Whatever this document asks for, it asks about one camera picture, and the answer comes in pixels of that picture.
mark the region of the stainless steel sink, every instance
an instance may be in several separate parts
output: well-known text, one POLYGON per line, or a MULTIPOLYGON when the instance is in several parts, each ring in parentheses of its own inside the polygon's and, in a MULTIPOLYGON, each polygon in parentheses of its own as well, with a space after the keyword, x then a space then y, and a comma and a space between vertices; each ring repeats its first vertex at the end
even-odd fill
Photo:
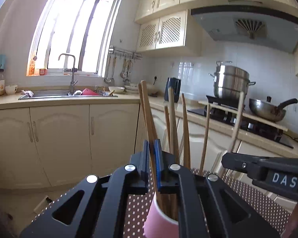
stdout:
POLYGON ((36 98, 59 98, 59 97, 95 97, 95 96, 72 96, 70 94, 69 90, 40 90, 40 91, 34 91, 34 96, 30 97, 28 94, 25 94, 24 96, 20 97, 19 100, 23 99, 36 99, 36 98))

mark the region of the utensil rack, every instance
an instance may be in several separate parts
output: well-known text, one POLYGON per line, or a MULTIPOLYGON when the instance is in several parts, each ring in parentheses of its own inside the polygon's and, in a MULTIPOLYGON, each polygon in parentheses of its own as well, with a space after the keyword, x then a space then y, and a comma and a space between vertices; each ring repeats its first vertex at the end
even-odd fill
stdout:
POLYGON ((126 57, 126 58, 129 58, 134 61, 142 59, 142 55, 137 52, 120 49, 120 48, 114 47, 114 46, 109 47, 108 53, 115 54, 116 56, 118 55, 118 56, 120 56, 120 58, 126 57))

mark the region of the faucet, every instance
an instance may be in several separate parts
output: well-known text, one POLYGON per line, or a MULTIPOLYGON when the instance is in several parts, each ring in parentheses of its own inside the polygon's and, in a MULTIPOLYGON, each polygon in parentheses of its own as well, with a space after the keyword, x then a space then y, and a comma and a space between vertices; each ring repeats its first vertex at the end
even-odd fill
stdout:
POLYGON ((76 58, 75 58, 75 55, 71 55, 71 54, 68 54, 68 53, 62 53, 60 54, 60 56, 58 57, 58 60, 60 60, 61 56, 62 55, 65 55, 65 56, 72 56, 74 58, 74 64, 73 64, 73 68, 72 68, 72 81, 71 81, 71 84, 70 84, 70 93, 71 94, 74 94, 74 87, 75 87, 75 84, 78 82, 78 81, 74 81, 74 78, 75 78, 75 72, 77 72, 77 69, 75 68, 75 61, 76 61, 76 58))

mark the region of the pink container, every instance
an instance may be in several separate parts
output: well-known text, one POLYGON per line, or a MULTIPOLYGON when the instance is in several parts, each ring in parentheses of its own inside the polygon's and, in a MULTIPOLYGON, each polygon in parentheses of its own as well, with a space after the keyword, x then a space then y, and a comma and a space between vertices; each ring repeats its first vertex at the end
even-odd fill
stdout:
POLYGON ((144 233, 146 238, 179 238, 179 222, 161 211, 156 194, 153 197, 144 225, 144 233))

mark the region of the window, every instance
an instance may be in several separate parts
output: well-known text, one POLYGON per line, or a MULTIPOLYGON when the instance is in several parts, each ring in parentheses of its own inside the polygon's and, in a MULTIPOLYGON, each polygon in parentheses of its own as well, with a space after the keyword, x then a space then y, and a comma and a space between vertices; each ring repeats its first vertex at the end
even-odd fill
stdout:
POLYGON ((118 0, 49 0, 38 23, 30 59, 36 56, 35 69, 49 73, 75 68, 103 75, 110 28, 118 0))

